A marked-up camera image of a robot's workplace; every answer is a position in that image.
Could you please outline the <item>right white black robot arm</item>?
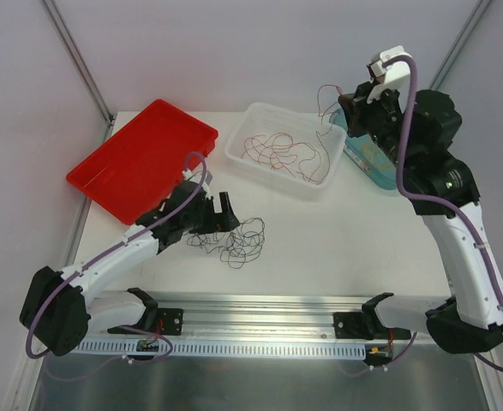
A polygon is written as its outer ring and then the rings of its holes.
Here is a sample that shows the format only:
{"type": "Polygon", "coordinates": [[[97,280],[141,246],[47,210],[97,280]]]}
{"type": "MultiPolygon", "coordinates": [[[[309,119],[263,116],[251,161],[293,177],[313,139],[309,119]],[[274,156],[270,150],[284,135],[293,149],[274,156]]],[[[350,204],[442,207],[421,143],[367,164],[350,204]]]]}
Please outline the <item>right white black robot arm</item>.
{"type": "Polygon", "coordinates": [[[451,294],[413,297],[383,293],[362,305],[347,332],[364,339],[390,329],[429,334],[450,354],[479,354],[503,343],[503,285],[494,289],[480,194],[470,168],[449,147],[462,124],[451,98],[421,90],[412,106],[403,185],[439,249],[451,294]]]}

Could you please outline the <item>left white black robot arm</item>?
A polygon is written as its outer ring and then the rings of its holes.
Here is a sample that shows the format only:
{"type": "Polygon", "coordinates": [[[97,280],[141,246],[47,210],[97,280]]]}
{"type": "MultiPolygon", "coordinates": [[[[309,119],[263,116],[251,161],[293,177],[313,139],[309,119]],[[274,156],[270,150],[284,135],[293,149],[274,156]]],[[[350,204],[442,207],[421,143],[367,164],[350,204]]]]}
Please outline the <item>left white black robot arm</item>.
{"type": "Polygon", "coordinates": [[[55,271],[38,270],[31,281],[19,320],[27,330],[27,355],[38,359],[32,341],[62,356],[90,332],[119,332],[129,326],[139,333],[153,332],[161,317],[158,303],[133,287],[109,297],[101,292],[136,265],[178,243],[183,235],[231,232],[239,226],[229,194],[219,195],[215,211],[206,185],[185,180],[158,206],[142,214],[120,240],[99,255],[55,271]]]}

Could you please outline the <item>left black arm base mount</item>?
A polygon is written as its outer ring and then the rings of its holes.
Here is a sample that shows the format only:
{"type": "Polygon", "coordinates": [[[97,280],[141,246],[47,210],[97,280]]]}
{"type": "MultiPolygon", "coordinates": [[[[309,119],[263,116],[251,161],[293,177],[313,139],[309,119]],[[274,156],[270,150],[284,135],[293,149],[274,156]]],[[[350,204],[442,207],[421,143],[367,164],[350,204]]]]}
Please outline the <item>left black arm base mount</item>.
{"type": "Polygon", "coordinates": [[[135,331],[126,330],[126,327],[131,327],[147,333],[180,336],[183,314],[184,311],[180,308],[147,308],[143,313],[125,309],[114,314],[106,331],[109,334],[135,334],[135,331]]]}

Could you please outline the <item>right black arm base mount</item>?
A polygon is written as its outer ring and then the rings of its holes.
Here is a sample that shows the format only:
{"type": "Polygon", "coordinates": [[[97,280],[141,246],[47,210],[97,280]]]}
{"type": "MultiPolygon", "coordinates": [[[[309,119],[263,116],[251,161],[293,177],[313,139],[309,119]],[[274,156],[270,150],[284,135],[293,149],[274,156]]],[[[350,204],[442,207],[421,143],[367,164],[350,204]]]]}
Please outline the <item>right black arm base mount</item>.
{"type": "Polygon", "coordinates": [[[364,312],[335,312],[332,315],[337,339],[374,339],[408,341],[411,332],[401,328],[389,329],[380,323],[374,314],[364,312]]]}

